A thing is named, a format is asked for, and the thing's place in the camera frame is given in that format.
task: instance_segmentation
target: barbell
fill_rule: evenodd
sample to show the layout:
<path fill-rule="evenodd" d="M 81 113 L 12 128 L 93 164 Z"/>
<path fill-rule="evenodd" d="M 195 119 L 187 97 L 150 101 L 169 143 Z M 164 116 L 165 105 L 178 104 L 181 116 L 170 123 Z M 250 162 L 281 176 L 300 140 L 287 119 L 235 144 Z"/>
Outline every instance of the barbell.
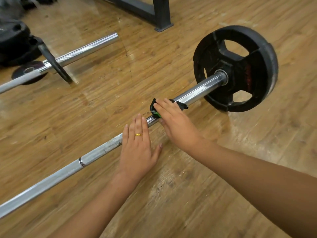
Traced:
<path fill-rule="evenodd" d="M 54 56 L 50 53 L 45 44 L 40 44 L 39 49 L 41 50 L 44 57 L 47 60 L 34 61 L 26 65 L 22 65 L 18 68 L 12 75 L 11 81 L 0 85 L 0 94 L 9 91 L 21 84 L 31 84 L 40 79 L 42 79 L 48 72 L 58 73 L 65 81 L 68 83 L 72 82 L 72 79 L 63 69 L 66 65 L 69 65 L 89 54 L 92 54 L 110 44 L 113 44 L 119 39 L 117 33 L 113 33 L 101 39 L 98 39 L 90 44 L 85 45 L 84 47 L 78 48 L 74 51 L 71 51 L 59 58 L 55 59 Z"/>
<path fill-rule="evenodd" d="M 229 51 L 224 40 L 239 43 L 249 55 L 242 57 Z M 194 75 L 197 85 L 180 94 L 174 101 L 191 105 L 202 97 L 223 111 L 244 112 L 261 103 L 273 90 L 278 76 L 274 48 L 259 33 L 243 26 L 220 28 L 200 41 L 194 52 Z M 234 102 L 233 94 L 244 90 L 252 97 Z M 148 126 L 158 119 L 150 116 Z M 73 161 L 54 174 L 0 205 L 0 218 L 77 173 L 85 166 L 122 144 L 122 133 Z"/>

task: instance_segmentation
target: forearm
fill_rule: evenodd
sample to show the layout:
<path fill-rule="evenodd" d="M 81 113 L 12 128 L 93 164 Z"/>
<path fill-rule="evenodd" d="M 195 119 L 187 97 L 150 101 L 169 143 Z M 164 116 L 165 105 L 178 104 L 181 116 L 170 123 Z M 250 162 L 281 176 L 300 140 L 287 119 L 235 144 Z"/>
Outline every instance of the forearm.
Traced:
<path fill-rule="evenodd" d="M 107 186 L 50 238 L 97 238 L 124 204 L 136 185 L 116 173 Z"/>
<path fill-rule="evenodd" d="M 188 152 L 293 237 L 317 236 L 317 179 L 203 140 Z"/>

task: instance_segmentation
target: black metal frame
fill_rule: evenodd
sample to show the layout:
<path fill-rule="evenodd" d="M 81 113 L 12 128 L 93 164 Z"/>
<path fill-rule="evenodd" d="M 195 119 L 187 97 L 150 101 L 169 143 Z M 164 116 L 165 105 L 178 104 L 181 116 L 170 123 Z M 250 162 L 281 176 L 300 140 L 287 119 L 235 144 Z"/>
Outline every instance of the black metal frame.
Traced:
<path fill-rule="evenodd" d="M 173 26 L 168 0 L 153 0 L 153 5 L 140 0 L 106 0 L 153 23 L 158 32 Z"/>

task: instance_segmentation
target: left hand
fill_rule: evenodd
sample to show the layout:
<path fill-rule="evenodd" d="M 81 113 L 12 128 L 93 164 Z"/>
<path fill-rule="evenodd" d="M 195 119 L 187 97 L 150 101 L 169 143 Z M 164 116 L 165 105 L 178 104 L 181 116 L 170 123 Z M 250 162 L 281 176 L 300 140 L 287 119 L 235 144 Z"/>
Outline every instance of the left hand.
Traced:
<path fill-rule="evenodd" d="M 126 125 L 122 136 L 122 150 L 118 173 L 123 174 L 135 186 L 156 164 L 163 145 L 151 152 L 151 141 L 146 119 L 140 114 L 130 126 Z"/>

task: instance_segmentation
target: hand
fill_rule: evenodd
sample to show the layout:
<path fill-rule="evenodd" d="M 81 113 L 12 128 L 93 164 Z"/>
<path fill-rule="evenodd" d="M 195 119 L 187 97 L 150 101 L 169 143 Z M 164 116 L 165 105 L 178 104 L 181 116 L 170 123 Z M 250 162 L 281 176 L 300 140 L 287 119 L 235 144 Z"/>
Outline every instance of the hand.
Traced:
<path fill-rule="evenodd" d="M 163 145 L 151 152 L 151 141 L 146 119 L 138 114 L 130 126 L 126 125 L 122 135 L 122 150 L 118 173 L 123 174 L 135 186 L 156 164 Z"/>
<path fill-rule="evenodd" d="M 176 102 L 156 99 L 154 108 L 162 117 L 159 121 L 169 139 L 183 151 L 190 152 L 198 142 L 204 139 Z"/>

